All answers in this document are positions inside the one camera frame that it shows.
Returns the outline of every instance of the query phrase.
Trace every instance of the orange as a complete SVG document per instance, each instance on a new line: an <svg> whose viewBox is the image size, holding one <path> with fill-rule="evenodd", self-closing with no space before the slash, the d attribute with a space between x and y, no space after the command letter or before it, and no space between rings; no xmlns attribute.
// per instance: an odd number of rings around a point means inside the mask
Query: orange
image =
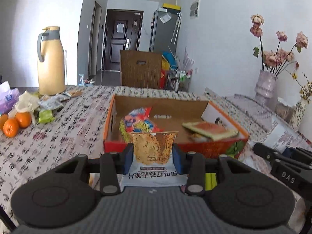
<svg viewBox="0 0 312 234"><path fill-rule="evenodd" d="M9 119L9 116L7 114L3 114L0 116L0 130L3 132L3 125L4 123Z"/></svg>
<svg viewBox="0 0 312 234"><path fill-rule="evenodd" d="M20 128L27 128L32 123L32 116L30 113L17 113L15 119Z"/></svg>
<svg viewBox="0 0 312 234"><path fill-rule="evenodd" d="M7 137L14 137L18 133L18 128L16 119L8 119L3 125L3 132Z"/></svg>

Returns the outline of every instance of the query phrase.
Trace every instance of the gray tiled floor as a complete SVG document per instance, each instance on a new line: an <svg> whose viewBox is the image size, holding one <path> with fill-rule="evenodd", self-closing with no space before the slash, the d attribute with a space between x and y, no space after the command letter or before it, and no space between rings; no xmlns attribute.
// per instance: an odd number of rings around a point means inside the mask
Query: gray tiled floor
<svg viewBox="0 0 312 234"><path fill-rule="evenodd" d="M95 76L95 85L120 86L119 72L98 71Z"/></svg>

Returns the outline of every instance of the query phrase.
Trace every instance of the gray refrigerator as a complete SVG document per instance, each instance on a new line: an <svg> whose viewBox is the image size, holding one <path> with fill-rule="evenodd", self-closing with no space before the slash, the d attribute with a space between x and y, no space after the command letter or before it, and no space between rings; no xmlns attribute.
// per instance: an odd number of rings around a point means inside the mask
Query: gray refrigerator
<svg viewBox="0 0 312 234"><path fill-rule="evenodd" d="M172 19L166 23L163 23L160 18L166 15L166 12L155 11L154 20L152 23L151 41L149 44L149 51L154 53L170 52L175 55L177 48L177 41L174 44L174 39L171 42L172 35L174 34L174 28L176 26L178 15L171 13Z"/></svg>

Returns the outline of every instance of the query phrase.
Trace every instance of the gray ribbed surface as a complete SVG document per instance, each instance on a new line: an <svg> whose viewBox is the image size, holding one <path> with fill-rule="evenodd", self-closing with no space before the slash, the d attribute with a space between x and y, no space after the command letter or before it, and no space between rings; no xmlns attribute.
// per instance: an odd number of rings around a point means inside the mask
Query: gray ribbed surface
<svg viewBox="0 0 312 234"><path fill-rule="evenodd" d="M57 230L19 227L14 234L294 234L287 227L246 230L224 223L205 202L177 187L127 187L121 195L102 198L97 208L77 224Z"/></svg>

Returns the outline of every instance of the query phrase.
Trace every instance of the thermos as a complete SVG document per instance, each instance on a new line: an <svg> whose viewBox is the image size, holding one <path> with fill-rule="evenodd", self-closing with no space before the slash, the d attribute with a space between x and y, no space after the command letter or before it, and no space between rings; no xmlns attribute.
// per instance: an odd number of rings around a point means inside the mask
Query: thermos
<svg viewBox="0 0 312 234"><path fill-rule="evenodd" d="M41 95L65 91L64 50L60 41L60 27L49 26L39 34L37 42L38 80Z"/></svg>

